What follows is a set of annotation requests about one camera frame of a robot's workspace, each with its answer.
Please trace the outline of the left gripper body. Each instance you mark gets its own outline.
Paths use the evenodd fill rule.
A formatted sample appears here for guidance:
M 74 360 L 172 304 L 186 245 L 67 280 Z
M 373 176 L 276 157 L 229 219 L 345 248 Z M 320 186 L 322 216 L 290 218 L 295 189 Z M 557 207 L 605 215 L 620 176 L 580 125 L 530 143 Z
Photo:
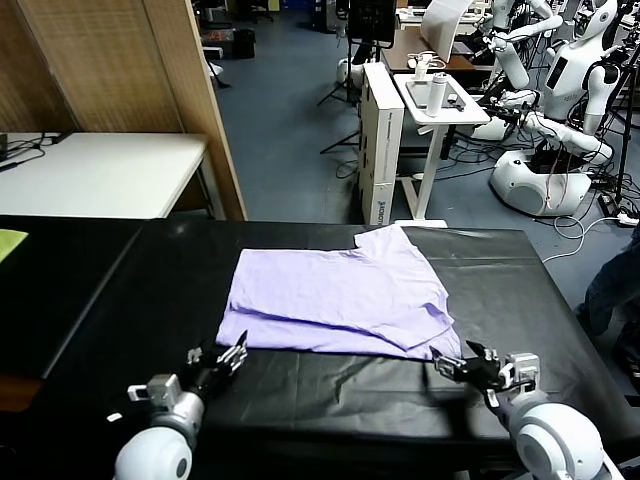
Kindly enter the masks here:
M 234 374 L 223 372 L 218 365 L 218 358 L 215 364 L 188 364 L 186 361 L 182 388 L 206 400 L 229 385 Z

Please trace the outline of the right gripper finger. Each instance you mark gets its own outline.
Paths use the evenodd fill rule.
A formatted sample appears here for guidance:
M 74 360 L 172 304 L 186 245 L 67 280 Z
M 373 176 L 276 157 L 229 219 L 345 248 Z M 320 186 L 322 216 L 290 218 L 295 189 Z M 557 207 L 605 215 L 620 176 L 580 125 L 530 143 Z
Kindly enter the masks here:
M 436 347 L 429 347 L 435 370 L 443 377 L 461 383 L 464 381 L 464 360 L 444 355 Z
M 481 365 L 490 369 L 499 368 L 499 356 L 495 348 L 487 347 L 480 342 L 472 340 L 467 340 L 466 344 L 476 355 L 476 359 Z

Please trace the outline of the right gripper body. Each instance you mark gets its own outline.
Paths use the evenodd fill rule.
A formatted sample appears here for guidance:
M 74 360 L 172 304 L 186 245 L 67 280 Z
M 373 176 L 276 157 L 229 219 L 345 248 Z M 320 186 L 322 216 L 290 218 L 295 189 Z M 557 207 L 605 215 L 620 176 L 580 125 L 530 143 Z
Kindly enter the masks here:
M 489 390 L 499 392 L 504 387 L 504 379 L 499 374 L 501 368 L 499 360 L 468 358 L 455 368 L 453 379 L 472 385 L 483 395 Z

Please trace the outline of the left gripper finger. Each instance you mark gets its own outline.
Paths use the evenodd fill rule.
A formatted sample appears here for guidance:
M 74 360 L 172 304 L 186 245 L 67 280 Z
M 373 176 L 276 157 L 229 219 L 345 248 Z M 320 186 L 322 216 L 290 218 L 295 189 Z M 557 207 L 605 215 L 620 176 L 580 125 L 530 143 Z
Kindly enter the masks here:
M 234 374 L 244 363 L 247 352 L 248 331 L 245 330 L 236 343 L 218 357 L 218 365 L 226 374 Z
M 204 337 L 187 352 L 188 364 L 215 364 L 219 348 L 214 337 Z

